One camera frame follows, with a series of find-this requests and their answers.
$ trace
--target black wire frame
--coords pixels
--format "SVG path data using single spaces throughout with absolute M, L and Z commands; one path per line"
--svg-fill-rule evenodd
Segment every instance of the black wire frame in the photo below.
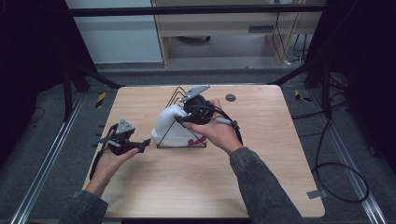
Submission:
M 169 107 L 170 105 L 174 105 L 174 104 L 177 102 L 177 100 L 180 99 L 179 95 L 184 96 L 184 94 L 186 94 L 186 91 L 185 91 L 182 87 L 180 87 L 180 86 L 176 87 L 174 93 L 172 94 L 172 96 L 171 96 L 171 98 L 169 99 L 168 104 L 166 104 L 166 107 L 165 107 L 165 108 Z M 165 138 L 165 136 L 168 134 L 169 130 L 171 130 L 171 128 L 172 128 L 172 126 L 175 124 L 175 122 L 176 122 L 176 120 L 174 120 L 174 121 L 172 122 L 172 124 L 169 126 L 168 130 L 166 130 L 166 133 L 163 135 L 163 138 L 161 139 L 160 143 L 157 145 L 157 148 L 164 148 L 164 146 L 161 146 L 161 142 L 163 141 L 163 139 Z M 199 145 L 193 145 L 193 146 L 190 146 L 190 147 L 206 147 L 206 142 L 204 142 L 203 140 L 201 140 L 201 139 L 200 139 L 195 133 L 193 133 L 190 129 L 188 129 L 188 128 L 186 128 L 186 129 L 196 138 L 196 140 L 198 140 L 199 142 L 201 142 L 201 144 L 199 144 Z

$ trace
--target wooden table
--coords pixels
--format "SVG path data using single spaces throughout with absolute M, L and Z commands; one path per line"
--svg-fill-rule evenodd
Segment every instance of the wooden table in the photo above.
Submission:
M 103 136 L 126 119 L 136 128 L 131 141 L 150 138 L 175 89 L 121 88 Z M 234 102 L 226 101 L 229 93 L 236 96 Z M 238 121 L 244 145 L 265 161 L 303 217 L 324 215 L 321 199 L 306 195 L 317 187 L 278 86 L 211 86 L 202 95 L 220 99 L 223 110 Z M 211 143 L 205 148 L 157 148 L 151 143 L 144 154 L 121 166 L 103 199 L 109 203 L 107 217 L 248 217 L 229 157 Z

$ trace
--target forearm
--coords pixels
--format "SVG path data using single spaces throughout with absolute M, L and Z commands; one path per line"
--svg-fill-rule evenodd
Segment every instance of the forearm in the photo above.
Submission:
M 304 223 L 297 208 L 260 157 L 241 147 L 230 157 L 252 223 Z
M 78 198 L 70 205 L 60 224 L 94 224 L 101 223 L 108 204 L 97 196 L 83 190 Z
M 88 183 L 85 190 L 95 195 L 98 198 L 102 198 L 102 194 L 103 192 L 105 192 L 105 189 L 109 182 L 110 180 L 103 180 L 103 179 L 96 180 L 94 176 L 93 179 L 90 181 L 90 183 Z

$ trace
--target hand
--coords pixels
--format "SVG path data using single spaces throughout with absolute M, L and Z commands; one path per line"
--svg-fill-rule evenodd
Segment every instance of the hand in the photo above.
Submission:
M 99 198 L 102 197 L 102 194 L 110 182 L 111 177 L 126 161 L 131 159 L 138 152 L 139 149 L 134 148 L 122 155 L 117 156 L 112 153 L 110 149 L 105 150 L 98 164 L 96 165 L 95 173 L 85 190 L 98 196 Z
M 219 100 L 210 101 L 215 107 L 221 108 Z M 219 113 L 214 113 L 213 118 L 222 117 Z M 190 122 L 184 122 L 183 125 L 195 133 L 200 133 L 207 137 L 213 145 L 223 149 L 227 154 L 231 155 L 235 150 L 242 147 L 236 134 L 228 124 L 219 123 L 215 120 L 210 120 L 205 125 L 198 125 Z

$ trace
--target person's left hand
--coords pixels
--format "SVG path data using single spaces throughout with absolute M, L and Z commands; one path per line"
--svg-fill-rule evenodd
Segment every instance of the person's left hand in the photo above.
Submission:
M 138 148 L 134 148 L 122 155 L 115 155 L 110 149 L 103 152 L 102 157 L 96 165 L 95 173 L 90 183 L 85 188 L 86 191 L 92 193 L 99 198 L 102 197 L 106 186 L 110 182 L 111 177 L 119 170 L 119 168 L 134 155 L 139 152 Z

